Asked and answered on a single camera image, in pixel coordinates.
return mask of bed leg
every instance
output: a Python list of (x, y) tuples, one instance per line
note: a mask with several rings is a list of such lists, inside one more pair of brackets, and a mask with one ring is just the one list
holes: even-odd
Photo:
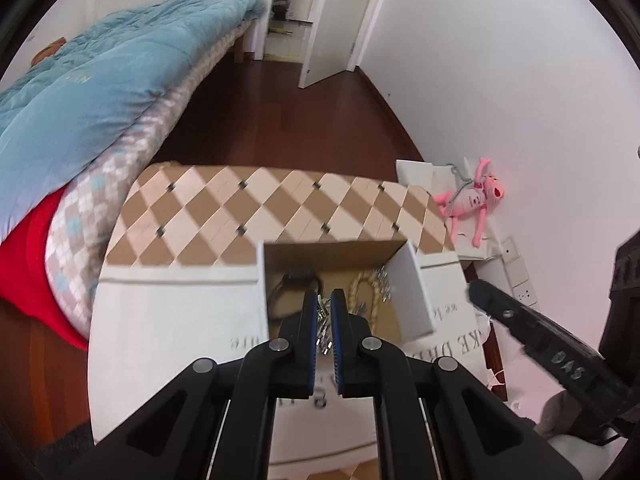
[(242, 63), (244, 61), (244, 34), (236, 38), (234, 43), (234, 63)]

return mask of red cloth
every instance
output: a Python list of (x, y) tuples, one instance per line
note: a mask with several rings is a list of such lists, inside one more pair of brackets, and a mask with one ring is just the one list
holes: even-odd
[(73, 346), (87, 350), (87, 340), (58, 307), (44, 268), (49, 226), (64, 190), (45, 197), (0, 244), (0, 296)]

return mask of pink plush doll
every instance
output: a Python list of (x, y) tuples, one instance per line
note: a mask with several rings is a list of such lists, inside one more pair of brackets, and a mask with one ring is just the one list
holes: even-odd
[(444, 218), (451, 218), (450, 235), (453, 243), (458, 230), (458, 218), (478, 211), (478, 223), (472, 244), (474, 247), (479, 247), (486, 223), (487, 208), (495, 207), (504, 196), (504, 189), (498, 179), (492, 174), (484, 174), (489, 162), (488, 158), (480, 159), (473, 181), (463, 187), (457, 195), (455, 191), (449, 191), (433, 197), (440, 206), (440, 212)]

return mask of blue blanket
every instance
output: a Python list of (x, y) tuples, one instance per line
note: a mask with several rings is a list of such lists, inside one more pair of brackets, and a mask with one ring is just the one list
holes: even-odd
[(0, 243), (177, 85), (260, 0), (110, 14), (0, 93)]

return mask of electrical outlet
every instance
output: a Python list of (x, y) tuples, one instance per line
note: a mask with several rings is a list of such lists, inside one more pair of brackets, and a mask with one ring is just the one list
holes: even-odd
[(536, 298), (536, 293), (533, 290), (533, 285), (530, 281), (526, 281), (524, 283), (521, 283), (520, 285), (514, 286), (513, 297), (520, 303), (527, 306), (531, 306), (534, 303), (538, 302), (538, 298)]
[(520, 252), (516, 247), (516, 241), (512, 236), (502, 242), (502, 260), (504, 264), (510, 264), (513, 260), (520, 257)]
[(505, 264), (504, 270), (507, 272), (507, 279), (509, 280), (511, 288), (529, 279), (529, 273), (527, 272), (527, 267), (524, 264), (524, 258), (522, 256)]

